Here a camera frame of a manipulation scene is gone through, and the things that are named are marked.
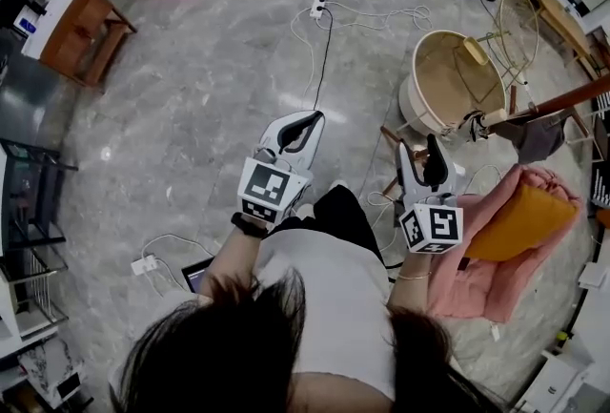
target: pink jacket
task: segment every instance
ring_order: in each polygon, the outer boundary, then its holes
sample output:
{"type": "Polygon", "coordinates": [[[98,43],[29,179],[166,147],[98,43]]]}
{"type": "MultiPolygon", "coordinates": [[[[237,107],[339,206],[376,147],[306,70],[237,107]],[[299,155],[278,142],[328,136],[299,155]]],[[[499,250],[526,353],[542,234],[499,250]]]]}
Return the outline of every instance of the pink jacket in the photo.
{"type": "Polygon", "coordinates": [[[464,209],[464,238],[458,248],[433,260],[433,274],[428,288],[429,313],[440,317],[484,317],[502,323],[511,318],[530,277],[570,231],[579,214],[576,213],[567,225],[538,246],[511,260],[492,262],[471,259],[468,267],[459,271],[459,262],[474,235],[510,199],[519,184],[544,189],[553,196],[570,201],[579,210],[582,207],[580,198],[555,173],[517,164],[489,195],[460,196],[457,205],[464,209]]]}

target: gray marble floor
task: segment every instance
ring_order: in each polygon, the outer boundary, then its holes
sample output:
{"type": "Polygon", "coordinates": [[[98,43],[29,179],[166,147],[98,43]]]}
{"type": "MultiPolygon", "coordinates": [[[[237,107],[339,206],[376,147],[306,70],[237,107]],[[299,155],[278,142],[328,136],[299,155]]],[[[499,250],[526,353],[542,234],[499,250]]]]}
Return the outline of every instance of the gray marble floor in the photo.
{"type": "MultiPolygon", "coordinates": [[[[491,20],[479,0],[336,0],[361,11],[427,6],[435,29],[480,35],[491,20]]],[[[104,94],[83,91],[64,152],[80,166],[66,180],[60,224],[71,271],[59,278],[58,300],[70,315],[63,333],[78,346],[98,404],[106,401],[106,374],[139,323],[158,302],[130,263],[144,243],[161,234],[194,238],[215,252],[228,235],[243,160],[266,125],[300,108],[311,61],[290,32],[296,13],[312,0],[136,0],[128,11],[139,28],[116,59],[104,94]]],[[[333,8],[338,23],[371,19],[333,8]]],[[[397,88],[409,74],[423,31],[408,16],[386,31],[360,27],[334,32],[320,94],[327,126],[316,155],[315,184],[307,198],[344,178],[373,221],[379,207],[366,203],[394,174],[393,157],[379,137],[383,123],[403,123],[397,88]]],[[[296,23],[315,48],[315,86],[326,33],[303,15],[296,23]]],[[[548,35],[528,73],[535,100],[582,84],[577,66],[564,67],[548,35]]],[[[305,99],[310,106],[311,89],[305,99]]],[[[521,106],[525,99],[519,99],[521,106]]],[[[417,134],[407,136],[416,141],[417,134]]],[[[471,176],[484,164],[506,171],[516,160],[509,143],[452,147],[471,176]]],[[[587,151],[563,147],[545,166],[586,195],[587,151]]],[[[465,188],[469,177],[463,181],[465,188]]],[[[493,170],[481,172],[471,191],[486,192],[493,170]]],[[[392,239],[390,218],[376,227],[380,246],[392,239]]],[[[386,251],[399,259],[401,237],[386,251]]],[[[194,247],[173,241],[151,249],[180,276],[203,259],[194,247]]],[[[577,228],[537,272],[510,323],[494,341],[485,320],[447,320],[457,360],[475,381],[510,398],[572,313],[576,276],[591,250],[583,216],[577,228]]],[[[155,276],[169,289],[167,277],[155,276]]]]}

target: white power strip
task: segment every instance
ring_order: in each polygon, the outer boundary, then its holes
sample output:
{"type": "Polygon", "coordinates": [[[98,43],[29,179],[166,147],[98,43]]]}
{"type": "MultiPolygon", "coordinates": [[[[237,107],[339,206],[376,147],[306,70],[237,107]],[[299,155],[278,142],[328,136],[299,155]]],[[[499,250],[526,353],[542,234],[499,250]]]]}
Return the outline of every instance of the white power strip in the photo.
{"type": "Polygon", "coordinates": [[[319,20],[322,17],[322,12],[326,8],[326,0],[314,0],[312,4],[312,9],[309,12],[309,15],[316,20],[319,20]]]}
{"type": "Polygon", "coordinates": [[[153,255],[145,256],[144,258],[139,258],[138,260],[132,262],[133,273],[137,276],[141,276],[144,273],[153,271],[156,268],[156,257],[153,255]]]}

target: orange cushion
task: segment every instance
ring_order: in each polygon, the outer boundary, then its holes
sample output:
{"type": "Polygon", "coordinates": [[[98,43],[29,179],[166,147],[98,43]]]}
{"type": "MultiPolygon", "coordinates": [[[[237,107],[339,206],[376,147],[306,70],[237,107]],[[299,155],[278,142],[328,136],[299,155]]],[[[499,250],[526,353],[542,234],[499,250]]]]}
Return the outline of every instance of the orange cushion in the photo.
{"type": "Polygon", "coordinates": [[[473,238],[467,258],[504,262],[536,247],[562,228],[578,209],[546,191],[521,184],[473,238]]]}

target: bracelet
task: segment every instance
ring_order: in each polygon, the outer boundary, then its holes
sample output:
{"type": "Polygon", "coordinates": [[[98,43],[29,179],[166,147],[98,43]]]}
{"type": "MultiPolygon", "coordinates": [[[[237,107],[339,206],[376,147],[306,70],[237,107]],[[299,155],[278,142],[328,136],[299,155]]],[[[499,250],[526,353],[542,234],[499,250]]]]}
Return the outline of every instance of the bracelet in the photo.
{"type": "Polygon", "coordinates": [[[404,279],[404,280],[417,280],[417,279],[426,279],[426,278],[429,278],[431,274],[432,274],[432,271],[430,271],[428,274],[424,274],[423,276],[415,276],[414,278],[405,278],[401,274],[398,274],[396,277],[399,278],[399,279],[404,279]]]}

